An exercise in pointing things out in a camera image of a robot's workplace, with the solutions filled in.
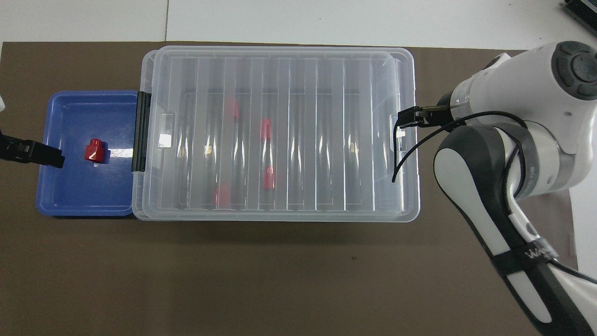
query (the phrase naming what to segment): robotic arm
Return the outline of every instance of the robotic arm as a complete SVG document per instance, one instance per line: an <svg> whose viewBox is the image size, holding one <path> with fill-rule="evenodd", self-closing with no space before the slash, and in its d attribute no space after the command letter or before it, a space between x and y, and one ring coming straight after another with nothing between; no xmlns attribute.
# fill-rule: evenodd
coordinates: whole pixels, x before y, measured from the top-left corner
<svg viewBox="0 0 597 336"><path fill-rule="evenodd" d="M517 204L587 175L596 57L572 41L501 54L438 106L403 111L397 122L451 130L435 155L436 180L544 335L597 334L597 281L560 264Z"/></svg>

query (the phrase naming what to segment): blue tray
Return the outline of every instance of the blue tray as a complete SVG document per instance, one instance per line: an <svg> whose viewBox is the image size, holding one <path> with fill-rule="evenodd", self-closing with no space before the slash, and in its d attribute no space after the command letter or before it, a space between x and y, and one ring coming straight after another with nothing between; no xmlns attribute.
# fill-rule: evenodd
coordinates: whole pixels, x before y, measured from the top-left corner
<svg viewBox="0 0 597 336"><path fill-rule="evenodd" d="M44 143L62 149L64 167L41 166L36 206L48 216L125 216L132 212L136 91L63 91L52 96ZM92 138L103 164L84 159Z"/></svg>

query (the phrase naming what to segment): black velcro strap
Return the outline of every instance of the black velcro strap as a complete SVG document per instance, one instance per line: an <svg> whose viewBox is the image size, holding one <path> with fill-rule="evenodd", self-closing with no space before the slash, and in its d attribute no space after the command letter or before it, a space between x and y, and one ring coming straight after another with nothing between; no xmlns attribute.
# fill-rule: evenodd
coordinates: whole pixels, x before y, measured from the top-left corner
<svg viewBox="0 0 597 336"><path fill-rule="evenodd" d="M556 251L544 238L533 240L520 248L496 255L491 259L501 277L544 264L558 257Z"/></svg>

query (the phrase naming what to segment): transparent plastic box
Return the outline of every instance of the transparent plastic box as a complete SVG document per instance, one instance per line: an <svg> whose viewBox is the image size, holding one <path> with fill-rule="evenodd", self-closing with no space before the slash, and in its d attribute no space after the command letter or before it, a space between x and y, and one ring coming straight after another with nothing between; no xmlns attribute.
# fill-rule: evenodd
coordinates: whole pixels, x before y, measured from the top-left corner
<svg viewBox="0 0 597 336"><path fill-rule="evenodd" d="M181 47L143 59L152 94L144 220L408 222L417 158L393 173L392 127L414 105L402 48ZM400 155L416 143L399 131Z"/></svg>

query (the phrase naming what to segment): brown tabletop surface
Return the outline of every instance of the brown tabletop surface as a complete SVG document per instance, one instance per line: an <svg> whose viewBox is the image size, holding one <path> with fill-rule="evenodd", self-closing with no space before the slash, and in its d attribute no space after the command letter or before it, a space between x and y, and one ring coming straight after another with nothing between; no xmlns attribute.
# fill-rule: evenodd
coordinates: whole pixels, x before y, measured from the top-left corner
<svg viewBox="0 0 597 336"><path fill-rule="evenodd" d="M166 44L5 43L2 131L41 140L57 91L138 90L143 56ZM419 105L500 52L409 50ZM536 335L435 182L444 136L419 150L406 224L52 218L35 209L38 166L0 160L0 334ZM575 267L568 192L524 209Z"/></svg>

